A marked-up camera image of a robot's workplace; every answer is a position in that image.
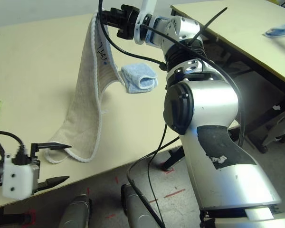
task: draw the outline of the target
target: gray floor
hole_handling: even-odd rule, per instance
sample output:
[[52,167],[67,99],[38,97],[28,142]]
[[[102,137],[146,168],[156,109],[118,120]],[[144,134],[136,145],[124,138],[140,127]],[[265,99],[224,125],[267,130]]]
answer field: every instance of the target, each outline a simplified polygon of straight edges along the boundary
[[[214,45],[206,46],[208,56],[221,61],[219,53],[222,51]],[[242,63],[235,63],[233,68],[245,69]],[[260,75],[252,72],[236,78],[247,110],[247,121],[257,117],[260,113],[276,104],[283,95],[270,85]],[[264,135],[265,127],[256,134]],[[254,146],[245,140],[244,149],[261,164],[276,190],[283,199],[280,208],[285,211],[285,143],[272,143],[266,154],[258,152]],[[168,228],[198,228],[199,208],[189,181],[184,160],[173,166],[171,172],[165,173],[157,167],[169,158],[167,152],[160,153],[154,161],[151,177],[158,203]],[[153,200],[147,182],[146,163],[142,162],[133,172],[135,183],[141,188],[145,196]],[[88,178],[58,190],[32,197],[5,207],[5,213],[23,213],[33,209],[37,213],[35,228],[55,228],[71,200],[80,194],[87,194],[93,201],[93,215],[90,227],[94,228],[126,228],[129,227],[127,217],[123,213],[120,201],[120,187],[127,183],[127,166]]]

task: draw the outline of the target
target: blue towel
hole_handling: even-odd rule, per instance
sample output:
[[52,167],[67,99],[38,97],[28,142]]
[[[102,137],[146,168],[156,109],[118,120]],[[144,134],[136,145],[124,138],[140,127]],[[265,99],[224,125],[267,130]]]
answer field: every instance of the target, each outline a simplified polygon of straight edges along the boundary
[[270,38],[285,37],[285,24],[268,30],[264,35]]
[[125,65],[121,69],[128,93],[145,93],[157,86],[156,73],[145,63]]

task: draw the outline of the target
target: white wall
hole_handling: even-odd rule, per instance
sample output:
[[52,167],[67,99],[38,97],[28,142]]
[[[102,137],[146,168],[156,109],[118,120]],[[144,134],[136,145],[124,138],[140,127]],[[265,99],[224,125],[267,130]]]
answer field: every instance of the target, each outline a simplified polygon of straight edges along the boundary
[[[104,0],[103,8],[140,7],[143,0]],[[168,16],[170,5],[202,0],[157,0],[155,14]],[[96,11],[98,0],[0,0],[0,26],[83,15]]]

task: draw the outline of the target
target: beige table surface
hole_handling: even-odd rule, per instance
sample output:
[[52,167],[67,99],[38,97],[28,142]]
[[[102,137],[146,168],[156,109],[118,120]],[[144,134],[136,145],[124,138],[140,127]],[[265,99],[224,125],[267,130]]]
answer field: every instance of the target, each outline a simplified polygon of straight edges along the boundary
[[[47,142],[63,123],[75,91],[91,16],[0,27],[0,98],[3,100],[0,130],[18,135],[27,148],[30,143]],[[124,49],[163,60],[160,49],[119,39],[116,30],[109,30],[113,40]],[[142,62],[114,48],[112,52],[119,67]],[[166,73],[156,64],[148,64],[158,73],[159,85],[152,92],[127,94],[120,83],[113,83],[105,91],[101,104],[104,112],[101,139],[95,158],[89,163],[67,159],[51,164],[39,152],[39,182],[69,175],[58,188],[133,162],[157,148],[164,127]],[[176,136],[168,129],[164,143]],[[0,141],[6,152],[15,154],[18,145],[13,139],[0,136]],[[0,188],[0,206],[13,201],[2,197]]]
[[285,8],[266,0],[214,0],[171,7],[202,25],[228,7],[210,24],[209,32],[285,81],[285,37],[262,35],[285,24]]

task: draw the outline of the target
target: beige towel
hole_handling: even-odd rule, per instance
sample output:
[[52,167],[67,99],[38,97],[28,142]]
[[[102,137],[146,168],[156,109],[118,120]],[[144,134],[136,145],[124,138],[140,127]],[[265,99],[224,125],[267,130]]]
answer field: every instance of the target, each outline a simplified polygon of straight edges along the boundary
[[89,162],[94,158],[101,130],[102,93],[114,81],[123,83],[95,13],[85,38],[75,96],[63,125],[50,139],[50,142],[72,148],[46,150],[44,155],[49,162],[62,162],[69,155],[80,162]]

